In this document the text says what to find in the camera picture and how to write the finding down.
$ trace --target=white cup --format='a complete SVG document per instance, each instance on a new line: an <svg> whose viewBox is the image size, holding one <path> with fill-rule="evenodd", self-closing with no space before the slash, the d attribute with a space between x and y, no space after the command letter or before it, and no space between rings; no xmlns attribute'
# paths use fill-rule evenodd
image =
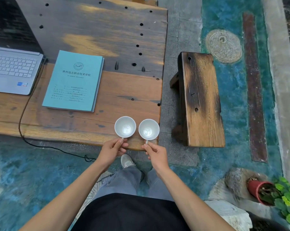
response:
<svg viewBox="0 0 290 231"><path fill-rule="evenodd" d="M135 121L128 116L123 116L117 119L114 125L115 132L118 136L128 138L132 136L136 129Z"/></svg>
<svg viewBox="0 0 290 231"><path fill-rule="evenodd" d="M160 127L158 123L153 119L145 119L139 125L140 136L146 140L154 140L158 137L160 132Z"/></svg>

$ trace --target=teal painted floor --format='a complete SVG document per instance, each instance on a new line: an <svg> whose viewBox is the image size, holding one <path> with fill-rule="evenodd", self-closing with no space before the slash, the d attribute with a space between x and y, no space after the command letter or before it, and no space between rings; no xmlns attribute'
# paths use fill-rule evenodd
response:
<svg viewBox="0 0 290 231"><path fill-rule="evenodd" d="M196 167L171 165L179 177L202 199L231 167L244 167L269 178L282 174L275 119L272 77L266 45L266 30L261 0L203 0L202 52L204 39L213 29L226 29L243 42L242 13L255 15L257 47L262 79L263 110L266 127L268 163L251 161L249 150L247 84L244 58L231 65L214 61L224 121L225 148L200 148ZM137 161L143 171L150 162ZM0 231L18 230L43 206L73 182L89 163L84 159L47 149L15 147L0 143ZM109 171L120 169L117 159ZM138 191L147 190L144 180Z"/></svg>

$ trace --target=potted plant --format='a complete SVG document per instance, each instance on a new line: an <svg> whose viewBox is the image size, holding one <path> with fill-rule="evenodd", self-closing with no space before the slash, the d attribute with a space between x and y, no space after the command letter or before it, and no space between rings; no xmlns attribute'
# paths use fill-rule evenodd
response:
<svg viewBox="0 0 290 231"><path fill-rule="evenodd" d="M290 224L290 183L286 178L280 177L274 184L250 178L247 182L247 188L260 203L276 206L282 217Z"/></svg>

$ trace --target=wooden stool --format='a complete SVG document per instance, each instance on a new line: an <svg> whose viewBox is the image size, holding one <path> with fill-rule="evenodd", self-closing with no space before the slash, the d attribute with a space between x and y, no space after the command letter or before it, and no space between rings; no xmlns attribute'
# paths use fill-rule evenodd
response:
<svg viewBox="0 0 290 231"><path fill-rule="evenodd" d="M178 72L170 80L179 89L181 125L172 136L192 147L224 147L218 83L211 54L181 52Z"/></svg>

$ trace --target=hand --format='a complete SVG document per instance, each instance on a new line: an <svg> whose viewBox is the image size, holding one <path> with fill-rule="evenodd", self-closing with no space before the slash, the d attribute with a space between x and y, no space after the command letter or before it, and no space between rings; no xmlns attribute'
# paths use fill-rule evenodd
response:
<svg viewBox="0 0 290 231"><path fill-rule="evenodd" d="M127 142L127 139L119 138L105 142L96 162L101 164L105 167L105 170L107 170L117 156L126 153L126 150L123 147L128 147L129 144L125 142Z"/></svg>
<svg viewBox="0 0 290 231"><path fill-rule="evenodd" d="M142 148L146 150L146 155L149 155L148 159L151 160L151 164L156 170L158 177L160 177L160 172L170 169L165 147L148 142L148 144L142 145Z"/></svg>

